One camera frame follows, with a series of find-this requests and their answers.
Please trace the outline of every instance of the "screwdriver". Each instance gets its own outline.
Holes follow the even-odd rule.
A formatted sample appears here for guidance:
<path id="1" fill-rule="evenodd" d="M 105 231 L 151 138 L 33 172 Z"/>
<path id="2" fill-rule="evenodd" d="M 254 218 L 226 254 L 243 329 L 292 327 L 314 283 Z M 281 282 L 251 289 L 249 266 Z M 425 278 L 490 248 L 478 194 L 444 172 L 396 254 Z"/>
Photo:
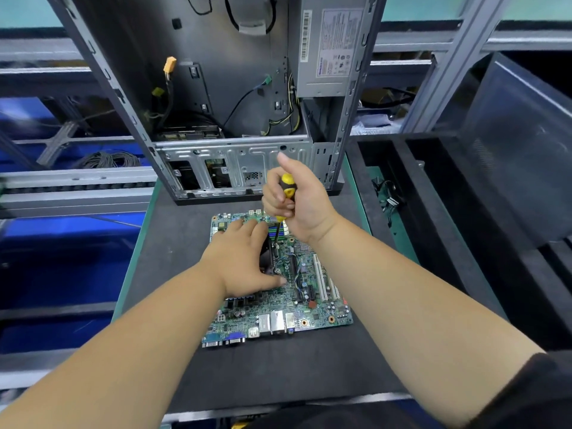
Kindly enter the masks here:
<path id="1" fill-rule="evenodd" d="M 282 178 L 280 178 L 280 186 L 284 190 L 284 195 L 286 198 L 294 198 L 294 194 L 296 193 L 296 183 L 294 182 L 294 176 L 290 173 L 284 173 Z M 278 226 L 276 227 L 276 235 L 274 237 L 274 243 L 278 242 L 278 235 L 280 234 L 280 230 L 282 229 L 282 222 L 286 219 L 286 217 L 277 216 L 276 220 L 278 221 Z"/>

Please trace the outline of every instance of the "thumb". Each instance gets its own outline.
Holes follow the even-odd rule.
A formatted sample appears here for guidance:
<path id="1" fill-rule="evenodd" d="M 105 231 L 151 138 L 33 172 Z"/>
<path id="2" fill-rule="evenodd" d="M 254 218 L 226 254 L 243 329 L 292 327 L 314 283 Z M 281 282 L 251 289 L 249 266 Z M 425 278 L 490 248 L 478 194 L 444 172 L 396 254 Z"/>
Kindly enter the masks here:
<path id="1" fill-rule="evenodd" d="M 314 173 L 300 161 L 289 158 L 282 152 L 279 152 L 276 158 L 278 159 L 278 164 L 280 164 L 280 167 L 294 176 L 294 181 L 296 182 L 298 188 L 309 185 L 312 182 L 319 183 L 319 180 L 316 178 Z"/>
<path id="2" fill-rule="evenodd" d="M 282 276 L 271 276 L 268 274 L 258 273 L 253 277 L 251 283 L 259 290 L 268 290 L 284 286 L 287 283 L 287 280 Z"/>

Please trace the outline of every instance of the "yellow screwdriver handle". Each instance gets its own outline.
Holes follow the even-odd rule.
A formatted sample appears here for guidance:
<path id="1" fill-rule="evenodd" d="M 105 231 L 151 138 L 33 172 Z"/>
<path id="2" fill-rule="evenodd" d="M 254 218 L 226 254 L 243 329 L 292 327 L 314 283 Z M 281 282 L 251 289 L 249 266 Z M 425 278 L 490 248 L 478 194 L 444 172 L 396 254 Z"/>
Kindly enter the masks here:
<path id="1" fill-rule="evenodd" d="M 280 178 L 280 186 L 284 190 L 284 195 L 286 198 L 293 198 L 294 194 L 296 194 L 296 183 L 294 182 L 294 176 L 290 173 L 284 173 L 282 178 Z M 286 217 L 276 217 L 278 223 L 282 223 Z"/>

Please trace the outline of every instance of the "orange connector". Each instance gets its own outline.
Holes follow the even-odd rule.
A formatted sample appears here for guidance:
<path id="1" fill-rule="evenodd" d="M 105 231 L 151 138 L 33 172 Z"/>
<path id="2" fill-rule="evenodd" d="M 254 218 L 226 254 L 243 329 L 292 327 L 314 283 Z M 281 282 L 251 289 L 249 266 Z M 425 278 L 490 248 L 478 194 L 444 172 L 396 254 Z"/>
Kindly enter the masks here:
<path id="1" fill-rule="evenodd" d="M 172 74 L 175 70 L 175 65 L 177 64 L 177 59 L 175 57 L 167 57 L 167 61 L 165 62 L 165 67 L 163 71 L 166 74 Z"/>

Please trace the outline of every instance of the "black shirt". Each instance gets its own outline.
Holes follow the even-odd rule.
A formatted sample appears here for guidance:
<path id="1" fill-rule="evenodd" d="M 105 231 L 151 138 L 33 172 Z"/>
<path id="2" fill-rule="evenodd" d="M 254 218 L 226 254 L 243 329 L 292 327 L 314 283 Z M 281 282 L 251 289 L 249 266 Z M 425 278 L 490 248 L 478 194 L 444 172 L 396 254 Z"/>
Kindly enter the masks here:
<path id="1" fill-rule="evenodd" d="M 427 427 L 398 404 L 378 402 L 287 408 L 256 420 L 248 429 L 413 429 L 420 424 Z M 572 428 L 572 351 L 534 355 L 467 426 L 500 428 Z"/>

